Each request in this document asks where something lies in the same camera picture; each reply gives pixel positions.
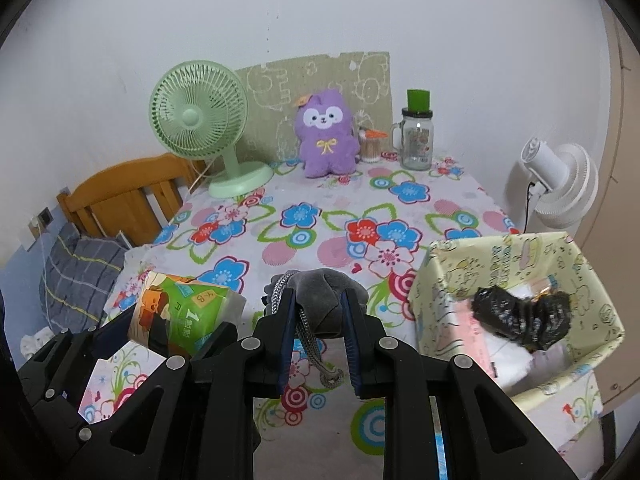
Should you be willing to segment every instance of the jar handle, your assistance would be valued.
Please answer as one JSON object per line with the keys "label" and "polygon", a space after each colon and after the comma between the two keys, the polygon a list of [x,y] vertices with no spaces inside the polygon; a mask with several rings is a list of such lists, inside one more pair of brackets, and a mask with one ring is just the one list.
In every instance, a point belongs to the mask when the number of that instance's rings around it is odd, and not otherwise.
{"label": "jar handle", "polygon": [[389,130],[389,136],[391,136],[391,143],[393,144],[394,150],[400,151],[402,150],[402,124],[404,121],[400,121],[399,123],[393,123],[391,125],[391,130]]}

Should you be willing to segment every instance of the purple plush toy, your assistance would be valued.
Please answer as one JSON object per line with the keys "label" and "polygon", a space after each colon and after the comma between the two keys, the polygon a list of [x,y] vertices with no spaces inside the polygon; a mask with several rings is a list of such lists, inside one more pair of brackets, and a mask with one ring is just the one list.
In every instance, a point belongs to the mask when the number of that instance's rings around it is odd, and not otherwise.
{"label": "purple plush toy", "polygon": [[360,143],[351,133],[352,119],[347,103],[334,89],[313,94],[302,104],[294,129],[300,139],[306,177],[343,175],[356,170]]}

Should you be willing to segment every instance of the fabric storage box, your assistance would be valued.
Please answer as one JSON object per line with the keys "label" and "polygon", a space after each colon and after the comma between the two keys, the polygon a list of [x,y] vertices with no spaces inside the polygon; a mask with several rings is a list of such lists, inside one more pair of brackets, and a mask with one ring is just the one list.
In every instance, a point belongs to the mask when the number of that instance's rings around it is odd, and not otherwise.
{"label": "fabric storage box", "polygon": [[409,293],[421,354],[449,360],[464,344],[436,352],[453,302],[480,287],[510,288],[552,274],[570,295],[572,324],[565,338],[572,364],[563,373],[512,400],[525,412],[604,361],[624,338],[607,291],[574,240],[563,232],[441,240],[430,245]]}

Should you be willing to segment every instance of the rolled black bag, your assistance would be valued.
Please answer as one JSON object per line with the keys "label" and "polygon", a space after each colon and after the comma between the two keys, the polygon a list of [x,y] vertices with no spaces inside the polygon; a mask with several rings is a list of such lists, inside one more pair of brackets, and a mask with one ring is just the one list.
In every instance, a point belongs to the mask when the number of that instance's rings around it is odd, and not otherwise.
{"label": "rolled black bag", "polygon": [[565,292],[529,301],[492,286],[479,288],[471,305],[478,321],[529,350],[547,350],[571,327],[569,295]]}

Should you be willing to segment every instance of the chair backrest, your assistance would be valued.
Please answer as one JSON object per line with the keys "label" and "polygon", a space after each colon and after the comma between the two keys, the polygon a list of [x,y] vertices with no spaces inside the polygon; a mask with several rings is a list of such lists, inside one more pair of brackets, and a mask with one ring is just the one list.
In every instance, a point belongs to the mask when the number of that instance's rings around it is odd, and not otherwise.
{"label": "chair backrest", "polygon": [[170,221],[182,206],[175,180],[183,178],[191,187],[198,176],[194,168],[201,166],[171,153],[123,162],[96,173],[72,194],[59,194],[58,202],[82,232],[100,237],[102,230],[108,236],[122,231],[133,244],[148,244],[162,227],[143,188],[151,190]]}

